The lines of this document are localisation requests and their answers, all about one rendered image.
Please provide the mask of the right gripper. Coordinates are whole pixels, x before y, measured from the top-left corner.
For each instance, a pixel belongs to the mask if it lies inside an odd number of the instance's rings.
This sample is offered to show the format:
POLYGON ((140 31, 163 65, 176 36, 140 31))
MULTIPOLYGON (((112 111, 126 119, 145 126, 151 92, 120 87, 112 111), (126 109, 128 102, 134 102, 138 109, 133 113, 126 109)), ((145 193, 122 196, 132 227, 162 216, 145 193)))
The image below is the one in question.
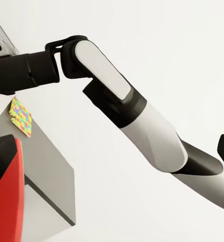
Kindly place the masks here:
POLYGON ((13 95, 17 91, 38 87, 31 75, 29 54, 0 58, 0 94, 13 95))

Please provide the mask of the jigsaw puzzle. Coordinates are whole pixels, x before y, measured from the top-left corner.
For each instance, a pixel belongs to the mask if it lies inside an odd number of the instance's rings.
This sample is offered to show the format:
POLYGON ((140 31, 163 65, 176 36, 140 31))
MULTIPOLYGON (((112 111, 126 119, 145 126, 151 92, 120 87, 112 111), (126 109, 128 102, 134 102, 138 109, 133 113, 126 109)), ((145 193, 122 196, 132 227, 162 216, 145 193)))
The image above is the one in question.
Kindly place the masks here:
POLYGON ((11 118, 12 122, 30 138, 32 115, 29 111, 14 97, 10 103, 9 112, 14 116, 11 118))

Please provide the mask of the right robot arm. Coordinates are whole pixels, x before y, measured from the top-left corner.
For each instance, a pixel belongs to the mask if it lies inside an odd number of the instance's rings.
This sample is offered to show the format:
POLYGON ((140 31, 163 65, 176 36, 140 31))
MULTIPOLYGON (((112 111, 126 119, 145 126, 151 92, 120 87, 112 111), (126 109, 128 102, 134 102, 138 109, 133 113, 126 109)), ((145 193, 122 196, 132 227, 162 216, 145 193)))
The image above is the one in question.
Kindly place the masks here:
POLYGON ((179 138, 165 119, 114 67, 87 36, 45 45, 45 51, 17 53, 0 38, 0 94, 59 83, 54 54, 60 52, 66 78, 91 78, 82 92, 141 151, 150 164, 171 173, 224 209, 224 163, 179 138))

